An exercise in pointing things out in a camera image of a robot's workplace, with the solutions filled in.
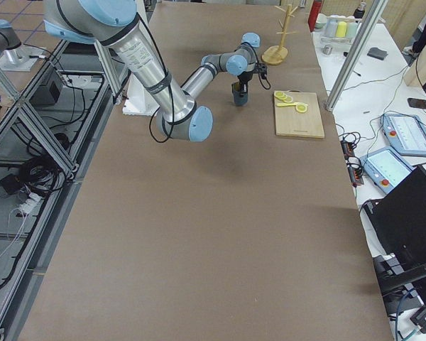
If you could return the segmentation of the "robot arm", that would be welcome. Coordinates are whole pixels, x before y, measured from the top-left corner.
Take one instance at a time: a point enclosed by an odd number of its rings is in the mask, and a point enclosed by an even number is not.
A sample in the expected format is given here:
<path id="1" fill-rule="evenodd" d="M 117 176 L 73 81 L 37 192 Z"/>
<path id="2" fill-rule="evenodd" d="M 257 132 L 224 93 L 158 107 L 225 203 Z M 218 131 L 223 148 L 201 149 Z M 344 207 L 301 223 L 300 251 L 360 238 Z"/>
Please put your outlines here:
<path id="1" fill-rule="evenodd" d="M 203 57 L 200 66 L 179 85 L 165 66 L 135 1 L 45 1 L 44 11 L 50 35 L 74 43 L 99 42 L 121 58 L 158 104 L 151 121 L 167 139 L 201 142 L 210 135 L 211 110 L 198 105 L 196 99 L 218 73 L 238 78 L 231 86 L 237 106 L 247 103 L 253 75 L 266 79 L 267 67 L 256 52 L 260 37 L 255 33 L 245 33 L 231 53 Z"/>
<path id="2" fill-rule="evenodd" d="M 0 19 L 0 68 L 3 71 L 30 72 L 36 62 L 31 49 L 22 44 L 12 25 Z"/>

